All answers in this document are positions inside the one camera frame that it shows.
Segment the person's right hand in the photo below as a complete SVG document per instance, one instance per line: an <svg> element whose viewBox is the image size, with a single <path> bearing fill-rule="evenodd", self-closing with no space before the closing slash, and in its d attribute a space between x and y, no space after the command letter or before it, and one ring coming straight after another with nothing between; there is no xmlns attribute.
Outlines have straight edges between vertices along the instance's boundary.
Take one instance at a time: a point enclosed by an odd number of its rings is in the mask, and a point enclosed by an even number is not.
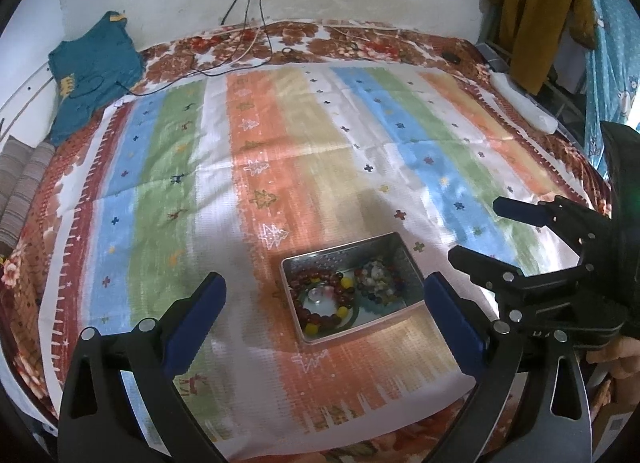
<svg viewBox="0 0 640 463"><path fill-rule="evenodd" d="M639 371L638 349L636 339L622 335L600 350L588 351L586 358L589 363L608 363L614 379L627 379Z"/></svg>

